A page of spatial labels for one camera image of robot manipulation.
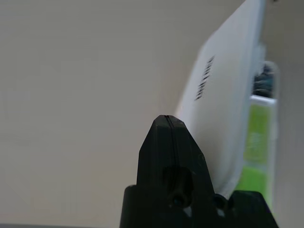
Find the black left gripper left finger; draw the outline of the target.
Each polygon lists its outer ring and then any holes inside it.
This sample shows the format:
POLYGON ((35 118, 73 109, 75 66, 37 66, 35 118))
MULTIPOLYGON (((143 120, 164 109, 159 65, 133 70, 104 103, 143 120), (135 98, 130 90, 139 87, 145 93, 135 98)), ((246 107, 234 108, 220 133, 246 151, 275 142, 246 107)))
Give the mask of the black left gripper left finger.
POLYGON ((136 184, 162 186, 166 168, 173 165, 172 124, 168 115, 160 115, 153 121, 140 148, 136 184))

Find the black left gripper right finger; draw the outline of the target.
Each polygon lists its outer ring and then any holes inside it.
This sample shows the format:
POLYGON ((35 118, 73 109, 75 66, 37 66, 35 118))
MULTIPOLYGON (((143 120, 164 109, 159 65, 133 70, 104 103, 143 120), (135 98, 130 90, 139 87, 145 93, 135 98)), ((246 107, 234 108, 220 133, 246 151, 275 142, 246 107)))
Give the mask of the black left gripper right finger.
POLYGON ((181 186, 187 194, 213 196, 214 189, 204 154, 185 123, 172 115, 167 116, 167 121, 172 127, 176 166, 180 172, 178 180, 181 186))

